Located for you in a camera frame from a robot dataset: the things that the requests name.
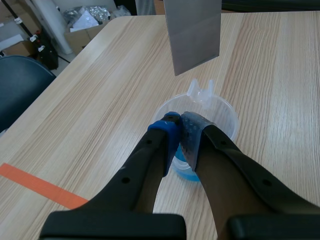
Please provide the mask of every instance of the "clear plastic cup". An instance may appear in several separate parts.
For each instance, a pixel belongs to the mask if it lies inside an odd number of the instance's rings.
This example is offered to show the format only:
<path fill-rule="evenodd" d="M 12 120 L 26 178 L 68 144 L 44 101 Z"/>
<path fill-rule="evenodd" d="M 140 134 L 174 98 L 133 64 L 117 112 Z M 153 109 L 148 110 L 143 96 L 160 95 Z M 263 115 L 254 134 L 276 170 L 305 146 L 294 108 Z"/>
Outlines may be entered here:
<path fill-rule="evenodd" d="M 201 89 L 198 81 L 193 79 L 188 92 L 179 94 L 166 101 L 155 113 L 153 121 L 160 120 L 168 112 L 195 112 L 215 123 L 232 141 L 238 134 L 238 117 L 234 108 L 222 97 L 213 94 L 213 81 L 209 81 L 208 89 Z M 181 147 L 172 160 L 173 169 L 183 178 L 199 181 L 182 153 Z"/>

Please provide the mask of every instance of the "wooden table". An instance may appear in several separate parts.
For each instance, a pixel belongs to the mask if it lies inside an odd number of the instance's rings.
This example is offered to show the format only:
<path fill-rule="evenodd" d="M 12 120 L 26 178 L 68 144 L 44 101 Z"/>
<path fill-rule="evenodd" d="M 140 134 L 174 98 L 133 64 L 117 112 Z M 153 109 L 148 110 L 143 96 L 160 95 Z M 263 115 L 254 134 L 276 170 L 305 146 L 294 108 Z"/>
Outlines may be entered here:
<path fill-rule="evenodd" d="M 174 76 L 164 16 L 111 21 L 0 138 L 0 164 L 90 199 L 164 101 L 192 78 L 214 79 L 238 114 L 238 147 L 320 205 L 320 12 L 223 14 L 221 24 L 220 57 Z M 0 176 L 0 239 L 37 239 L 63 209 Z M 216 235 L 201 184 L 173 171 L 154 211 L 182 215 L 190 240 Z"/>

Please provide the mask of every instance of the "metal plate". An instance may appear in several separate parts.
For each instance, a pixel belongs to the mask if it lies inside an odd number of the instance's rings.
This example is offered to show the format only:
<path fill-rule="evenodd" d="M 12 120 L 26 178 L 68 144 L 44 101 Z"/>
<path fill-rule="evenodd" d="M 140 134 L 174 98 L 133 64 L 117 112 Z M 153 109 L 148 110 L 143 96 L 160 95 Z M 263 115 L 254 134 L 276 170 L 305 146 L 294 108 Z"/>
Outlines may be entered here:
<path fill-rule="evenodd" d="M 219 56 L 221 0 L 164 0 L 174 74 Z"/>

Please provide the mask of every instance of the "black cable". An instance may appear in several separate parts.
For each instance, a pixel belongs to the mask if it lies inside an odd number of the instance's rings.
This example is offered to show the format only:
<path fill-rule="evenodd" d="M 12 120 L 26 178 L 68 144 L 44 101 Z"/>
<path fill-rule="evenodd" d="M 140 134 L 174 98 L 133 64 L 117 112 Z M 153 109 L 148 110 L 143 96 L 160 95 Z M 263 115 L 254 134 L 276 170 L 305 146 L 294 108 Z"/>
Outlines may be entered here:
<path fill-rule="evenodd" d="M 68 64 L 70 63 L 67 59 L 63 58 L 62 56 L 58 55 L 58 58 L 61 58 L 62 60 L 66 61 Z"/>

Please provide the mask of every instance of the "chair backrest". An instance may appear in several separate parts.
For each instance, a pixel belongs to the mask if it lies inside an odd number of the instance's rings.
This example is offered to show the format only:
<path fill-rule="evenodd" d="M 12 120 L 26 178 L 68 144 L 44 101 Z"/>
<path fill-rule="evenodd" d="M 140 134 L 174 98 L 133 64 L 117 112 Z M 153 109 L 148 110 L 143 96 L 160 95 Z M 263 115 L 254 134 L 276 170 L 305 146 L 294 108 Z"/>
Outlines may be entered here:
<path fill-rule="evenodd" d="M 30 57 L 0 57 L 0 132 L 9 128 L 55 78 Z"/>

